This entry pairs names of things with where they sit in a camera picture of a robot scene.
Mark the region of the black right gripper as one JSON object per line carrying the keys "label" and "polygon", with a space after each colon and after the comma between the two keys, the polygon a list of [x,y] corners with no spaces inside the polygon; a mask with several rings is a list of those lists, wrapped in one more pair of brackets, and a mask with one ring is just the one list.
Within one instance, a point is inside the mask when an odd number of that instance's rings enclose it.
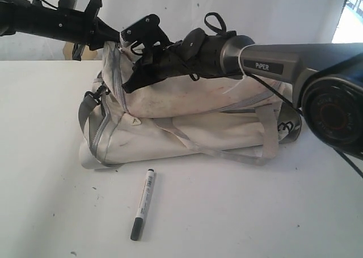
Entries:
{"label": "black right gripper", "polygon": [[154,47],[151,58],[140,58],[122,87],[131,94],[171,77],[191,74],[202,78],[220,77],[223,75],[220,68],[223,45],[223,35],[207,35],[203,29],[196,28],[183,41],[164,49]]}

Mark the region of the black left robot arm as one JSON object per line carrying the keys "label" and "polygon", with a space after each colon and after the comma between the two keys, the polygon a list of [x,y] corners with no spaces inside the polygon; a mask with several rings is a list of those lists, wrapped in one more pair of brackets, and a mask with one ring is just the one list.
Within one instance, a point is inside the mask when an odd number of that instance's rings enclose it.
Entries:
{"label": "black left robot arm", "polygon": [[84,11],[75,9],[77,0],[59,0],[55,9],[41,0],[1,0],[1,36],[17,32],[73,43],[71,58],[81,60],[86,46],[90,50],[104,43],[120,41],[119,31],[99,17],[102,0],[90,0]]}

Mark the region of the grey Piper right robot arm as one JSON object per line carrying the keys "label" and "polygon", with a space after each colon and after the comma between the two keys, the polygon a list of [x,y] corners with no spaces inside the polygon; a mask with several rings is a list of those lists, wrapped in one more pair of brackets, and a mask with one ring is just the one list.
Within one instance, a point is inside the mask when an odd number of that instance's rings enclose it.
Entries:
{"label": "grey Piper right robot arm", "polygon": [[177,43],[131,28],[121,39],[145,46],[123,85],[127,93],[181,75],[281,81],[292,85],[291,106],[322,142],[362,158],[360,43],[258,45],[233,31],[208,36],[199,28]]}

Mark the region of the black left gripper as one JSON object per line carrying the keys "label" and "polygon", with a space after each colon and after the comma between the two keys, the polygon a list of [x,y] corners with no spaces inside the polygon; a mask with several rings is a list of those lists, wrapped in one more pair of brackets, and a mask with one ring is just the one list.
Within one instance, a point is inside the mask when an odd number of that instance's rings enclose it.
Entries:
{"label": "black left gripper", "polygon": [[102,0],[90,0],[84,11],[33,6],[31,34],[73,43],[71,58],[80,61],[86,46],[98,50],[108,41],[120,41],[119,31],[98,17],[101,7]]}

